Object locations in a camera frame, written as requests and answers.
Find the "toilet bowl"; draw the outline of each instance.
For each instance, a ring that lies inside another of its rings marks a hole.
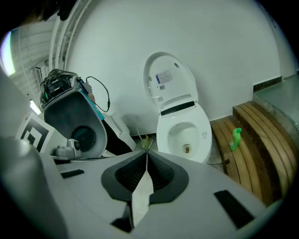
[[[169,53],[151,55],[144,67],[148,100],[159,114],[160,152],[205,163],[211,154],[211,125],[198,102],[195,78]]]

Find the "floor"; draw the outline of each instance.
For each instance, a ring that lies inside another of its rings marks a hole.
[[[157,141],[155,138],[150,138],[149,142],[153,140],[151,149],[158,151]],[[137,144],[135,151],[142,150],[141,140],[135,140]],[[221,172],[223,172],[223,166],[221,163],[221,157],[219,150],[213,136],[212,138],[212,150],[211,156],[207,162],[212,164],[211,167],[214,167]],[[154,193],[153,183],[151,177],[147,171],[145,171],[143,177],[141,178],[138,186],[132,194],[132,211],[133,211],[133,222],[134,226],[137,226],[138,223],[142,220],[145,214],[149,210],[149,196]]]
[[[287,114],[299,126],[299,76],[255,93]]]

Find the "toilet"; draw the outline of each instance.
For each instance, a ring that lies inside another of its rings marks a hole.
[[[175,56],[157,52],[146,61],[143,76],[147,98],[159,114],[158,151],[207,162],[212,131],[192,72]]]

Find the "label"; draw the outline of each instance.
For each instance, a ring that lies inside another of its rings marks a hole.
[[[169,70],[164,71],[160,74],[157,74],[156,79],[157,79],[158,84],[164,84],[166,82],[173,80],[172,75]]]

